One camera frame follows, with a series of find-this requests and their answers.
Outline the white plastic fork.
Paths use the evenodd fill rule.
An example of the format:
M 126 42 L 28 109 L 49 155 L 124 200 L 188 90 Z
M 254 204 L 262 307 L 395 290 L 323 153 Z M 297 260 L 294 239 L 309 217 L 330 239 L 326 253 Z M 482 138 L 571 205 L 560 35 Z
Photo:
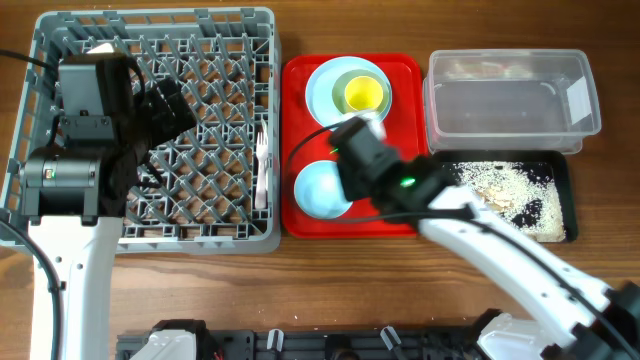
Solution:
M 261 129 L 256 138 L 256 158 L 258 161 L 255 208 L 264 209 L 267 204 L 266 161 L 268 158 L 268 134 L 265 120 L 261 121 Z

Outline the black mounting rail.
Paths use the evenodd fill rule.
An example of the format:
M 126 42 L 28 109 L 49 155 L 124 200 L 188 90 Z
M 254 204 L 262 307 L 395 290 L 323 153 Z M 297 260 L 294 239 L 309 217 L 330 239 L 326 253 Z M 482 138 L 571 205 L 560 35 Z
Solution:
M 144 335 L 120 335 L 117 359 L 132 359 L 163 330 L 185 330 L 195 335 L 197 359 L 485 359 L 475 344 L 485 316 L 470 326 L 357 331 L 269 332 L 209 330 L 202 320 L 163 320 Z

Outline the light blue plate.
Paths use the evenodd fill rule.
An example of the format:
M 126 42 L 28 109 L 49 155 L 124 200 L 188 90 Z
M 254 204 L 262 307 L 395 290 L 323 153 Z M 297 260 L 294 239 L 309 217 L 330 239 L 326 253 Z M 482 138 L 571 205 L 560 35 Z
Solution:
M 341 113 L 334 104 L 332 98 L 332 89 L 336 80 L 339 76 L 350 70 L 372 71 L 384 80 L 388 81 L 390 84 L 385 73 L 377 65 L 363 58 L 343 56 L 324 62 L 312 73 L 305 90 L 307 108 L 311 116 L 321 127 L 327 127 L 335 124 L 344 120 L 347 114 L 354 113 Z M 375 115 L 371 115 L 371 118 L 382 122 L 386 116 L 381 118 L 375 112 Z

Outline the grey plastic dishwasher rack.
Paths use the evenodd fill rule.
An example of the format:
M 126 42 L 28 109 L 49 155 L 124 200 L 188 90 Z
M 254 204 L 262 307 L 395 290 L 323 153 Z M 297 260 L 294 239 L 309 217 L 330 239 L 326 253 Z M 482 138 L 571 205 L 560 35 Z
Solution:
M 152 151 L 161 187 L 128 196 L 121 254 L 258 254 L 281 239 L 281 43 L 266 7 L 47 12 L 30 53 L 54 66 L 100 45 L 136 59 L 136 89 L 177 81 L 198 125 Z M 267 204 L 255 208 L 256 138 L 265 120 Z

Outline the yellow plastic cup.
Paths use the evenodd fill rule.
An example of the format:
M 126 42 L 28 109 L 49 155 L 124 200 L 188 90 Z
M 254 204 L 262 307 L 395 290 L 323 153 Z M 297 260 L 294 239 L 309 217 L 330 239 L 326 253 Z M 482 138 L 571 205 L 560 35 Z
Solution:
M 384 89 L 375 78 L 361 75 L 347 83 L 344 99 L 350 110 L 375 110 L 382 104 Z

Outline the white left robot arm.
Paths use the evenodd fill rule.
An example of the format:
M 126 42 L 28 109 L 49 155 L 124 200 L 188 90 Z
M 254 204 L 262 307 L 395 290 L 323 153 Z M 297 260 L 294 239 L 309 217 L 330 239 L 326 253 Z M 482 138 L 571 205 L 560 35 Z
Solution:
M 197 120 L 176 80 L 139 91 L 122 53 L 73 55 L 58 66 L 63 112 L 21 168 L 24 243 L 34 257 L 33 359 L 108 355 L 111 275 L 127 197 L 153 148 Z

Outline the green bowl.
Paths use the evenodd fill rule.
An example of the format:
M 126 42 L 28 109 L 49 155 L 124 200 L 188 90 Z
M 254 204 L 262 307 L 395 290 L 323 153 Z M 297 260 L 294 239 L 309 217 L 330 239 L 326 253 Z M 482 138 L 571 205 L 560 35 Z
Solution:
M 381 118 L 384 118 L 389 112 L 391 107 L 391 87 L 388 81 L 384 80 L 378 74 L 369 70 L 350 70 L 342 74 L 341 76 L 339 76 L 332 89 L 332 98 L 333 98 L 334 104 L 336 105 L 338 110 L 343 114 L 346 114 L 348 112 L 356 112 L 348 108 L 346 101 L 344 99 L 344 89 L 347 83 L 351 79 L 361 75 L 373 77 L 382 84 L 384 89 L 384 99 L 382 101 L 382 104 L 374 111 Z

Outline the clear plastic bin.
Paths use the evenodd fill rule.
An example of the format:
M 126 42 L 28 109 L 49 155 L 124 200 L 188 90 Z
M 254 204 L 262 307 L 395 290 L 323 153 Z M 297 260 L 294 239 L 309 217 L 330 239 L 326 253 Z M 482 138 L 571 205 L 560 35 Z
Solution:
M 602 129 L 591 66 L 577 49 L 438 50 L 423 98 L 432 153 L 575 154 Z

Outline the light blue bowl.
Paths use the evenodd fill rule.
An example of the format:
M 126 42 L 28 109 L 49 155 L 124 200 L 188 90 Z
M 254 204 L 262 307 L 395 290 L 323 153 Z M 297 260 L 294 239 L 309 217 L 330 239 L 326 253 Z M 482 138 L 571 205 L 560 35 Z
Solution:
M 294 182 L 294 198 L 298 207 L 316 219 L 335 219 L 352 206 L 345 198 L 337 163 L 315 161 L 305 166 Z

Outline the black tray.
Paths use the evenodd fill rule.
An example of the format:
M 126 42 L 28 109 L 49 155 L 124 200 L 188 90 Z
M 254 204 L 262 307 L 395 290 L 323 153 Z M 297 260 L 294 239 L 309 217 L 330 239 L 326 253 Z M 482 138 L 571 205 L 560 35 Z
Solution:
M 453 176 L 450 165 L 458 162 L 506 161 L 543 163 L 555 181 L 559 192 L 566 231 L 566 238 L 562 242 L 572 242 L 577 239 L 578 224 L 570 172 L 566 158 L 561 153 L 550 150 L 455 150 L 439 152 L 434 155 L 434 158 Z

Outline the rice and food scraps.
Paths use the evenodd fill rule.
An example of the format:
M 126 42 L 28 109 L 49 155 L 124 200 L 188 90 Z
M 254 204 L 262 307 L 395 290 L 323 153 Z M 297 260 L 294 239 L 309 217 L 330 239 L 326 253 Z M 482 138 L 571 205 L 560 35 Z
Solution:
M 566 231 L 556 183 L 543 163 L 458 162 L 456 179 L 491 210 L 541 243 L 559 243 Z

